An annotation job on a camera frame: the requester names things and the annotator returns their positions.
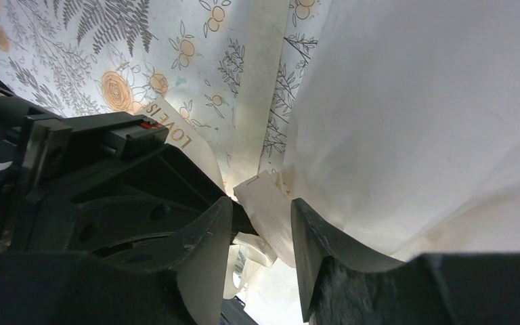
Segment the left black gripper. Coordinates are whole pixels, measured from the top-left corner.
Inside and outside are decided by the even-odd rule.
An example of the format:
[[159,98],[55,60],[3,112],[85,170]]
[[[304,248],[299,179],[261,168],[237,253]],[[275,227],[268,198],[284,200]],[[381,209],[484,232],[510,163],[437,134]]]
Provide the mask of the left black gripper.
[[0,84],[0,253],[113,255],[178,233],[224,197],[156,121],[62,118]]

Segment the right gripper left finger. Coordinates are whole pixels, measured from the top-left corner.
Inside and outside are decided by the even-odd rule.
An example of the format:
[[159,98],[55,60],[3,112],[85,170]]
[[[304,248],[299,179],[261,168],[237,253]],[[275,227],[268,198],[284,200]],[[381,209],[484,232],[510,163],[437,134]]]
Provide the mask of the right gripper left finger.
[[143,240],[108,258],[127,270],[117,324],[218,324],[232,228],[220,198],[174,234]]

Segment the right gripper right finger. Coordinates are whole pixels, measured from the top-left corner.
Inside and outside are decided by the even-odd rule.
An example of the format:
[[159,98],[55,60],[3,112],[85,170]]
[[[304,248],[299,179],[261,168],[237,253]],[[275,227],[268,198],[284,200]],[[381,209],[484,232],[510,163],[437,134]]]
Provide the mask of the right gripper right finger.
[[348,269],[376,273],[394,269],[402,261],[384,255],[327,222],[302,198],[290,206],[292,239],[303,321],[307,322],[320,293],[324,269],[333,261]]

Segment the white wrapping paper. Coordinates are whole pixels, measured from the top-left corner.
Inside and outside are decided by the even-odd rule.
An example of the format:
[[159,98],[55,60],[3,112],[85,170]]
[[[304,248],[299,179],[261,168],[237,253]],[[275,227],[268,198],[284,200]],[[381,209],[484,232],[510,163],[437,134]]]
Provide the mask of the white wrapping paper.
[[[238,193],[278,254],[259,324],[520,324],[520,1],[334,1],[282,170]],[[303,321],[296,198],[403,264],[329,263]]]

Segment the floral tablecloth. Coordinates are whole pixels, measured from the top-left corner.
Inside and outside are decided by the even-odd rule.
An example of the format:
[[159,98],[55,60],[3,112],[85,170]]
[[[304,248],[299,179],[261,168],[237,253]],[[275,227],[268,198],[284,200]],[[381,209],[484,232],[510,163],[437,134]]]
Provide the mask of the floral tablecloth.
[[72,117],[158,98],[227,176],[252,1],[0,1],[0,81]]

